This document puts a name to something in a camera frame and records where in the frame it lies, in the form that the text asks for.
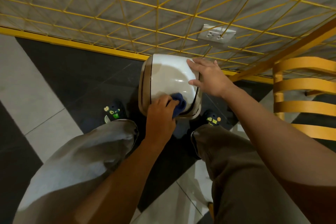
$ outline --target wire mesh panel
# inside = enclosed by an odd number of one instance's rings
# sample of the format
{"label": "wire mesh panel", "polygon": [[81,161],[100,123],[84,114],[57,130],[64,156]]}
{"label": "wire mesh panel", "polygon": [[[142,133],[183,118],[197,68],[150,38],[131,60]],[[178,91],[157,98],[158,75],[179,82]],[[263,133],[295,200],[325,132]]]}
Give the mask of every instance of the wire mesh panel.
{"label": "wire mesh panel", "polygon": [[[267,60],[335,17],[336,0],[0,0],[3,27],[145,55],[205,56],[233,71]],[[197,39],[204,24],[237,33],[226,45],[211,47]],[[303,55],[334,59],[335,41]]]}

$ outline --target electrical outlet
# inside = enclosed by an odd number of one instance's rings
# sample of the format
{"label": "electrical outlet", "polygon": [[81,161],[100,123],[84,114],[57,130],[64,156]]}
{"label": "electrical outlet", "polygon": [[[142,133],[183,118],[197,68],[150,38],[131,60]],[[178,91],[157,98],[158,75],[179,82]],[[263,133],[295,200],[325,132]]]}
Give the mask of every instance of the electrical outlet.
{"label": "electrical outlet", "polygon": [[230,29],[228,29],[225,32],[225,34],[223,34],[223,32],[225,31],[226,27],[215,27],[215,28],[213,28],[213,27],[214,26],[211,26],[211,25],[208,25],[208,24],[204,24],[204,26],[202,28],[202,31],[204,31],[205,29],[209,29],[209,30],[201,32],[198,35],[198,38],[199,39],[203,39],[203,40],[208,40],[208,41],[212,41],[212,42],[217,42],[217,43],[225,44],[236,33],[236,30],[231,29],[231,27],[230,27]]}

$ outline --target blue cloth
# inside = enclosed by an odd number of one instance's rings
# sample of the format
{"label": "blue cloth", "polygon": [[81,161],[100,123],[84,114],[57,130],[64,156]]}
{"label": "blue cloth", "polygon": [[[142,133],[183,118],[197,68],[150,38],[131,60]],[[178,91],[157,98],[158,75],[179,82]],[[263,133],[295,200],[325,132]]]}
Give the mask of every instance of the blue cloth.
{"label": "blue cloth", "polygon": [[174,112],[173,112],[173,118],[178,116],[181,112],[184,111],[184,109],[187,106],[187,101],[184,100],[183,96],[181,93],[174,93],[170,95],[173,100],[178,100],[180,103],[175,107]]}

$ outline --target floor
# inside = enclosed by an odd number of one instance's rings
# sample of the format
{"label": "floor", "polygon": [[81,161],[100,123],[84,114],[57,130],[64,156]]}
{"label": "floor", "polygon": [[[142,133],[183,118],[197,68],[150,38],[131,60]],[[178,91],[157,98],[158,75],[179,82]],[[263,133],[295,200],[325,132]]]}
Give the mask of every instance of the floor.
{"label": "floor", "polygon": [[[141,61],[4,35],[0,35],[0,45],[2,224],[11,223],[40,166],[73,137],[102,125],[103,107],[112,99],[122,100],[128,116],[137,123],[138,144],[144,135],[145,117],[137,107]],[[272,109],[271,85],[248,81],[237,85]],[[302,92],[298,95],[305,98]],[[335,101],[326,95],[317,99]],[[223,127],[246,136],[224,101],[205,94],[202,111],[209,108],[222,116]],[[331,117],[320,119],[306,114],[291,114],[286,119],[336,124]],[[185,138],[188,128],[188,122],[178,122],[149,174],[133,223],[212,222],[207,209],[207,202],[212,201],[212,182],[205,163],[193,157]],[[322,143],[336,150],[333,142]]]}

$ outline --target forearm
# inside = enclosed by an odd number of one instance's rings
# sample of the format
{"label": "forearm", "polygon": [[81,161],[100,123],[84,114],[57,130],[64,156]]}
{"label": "forearm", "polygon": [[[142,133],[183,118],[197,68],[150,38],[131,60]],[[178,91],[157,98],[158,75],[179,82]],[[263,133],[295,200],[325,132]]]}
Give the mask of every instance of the forearm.
{"label": "forearm", "polygon": [[60,223],[129,223],[163,146],[141,145],[85,201]]}
{"label": "forearm", "polygon": [[311,185],[336,181],[334,152],[268,112],[238,87],[226,92],[224,100],[275,175]]}

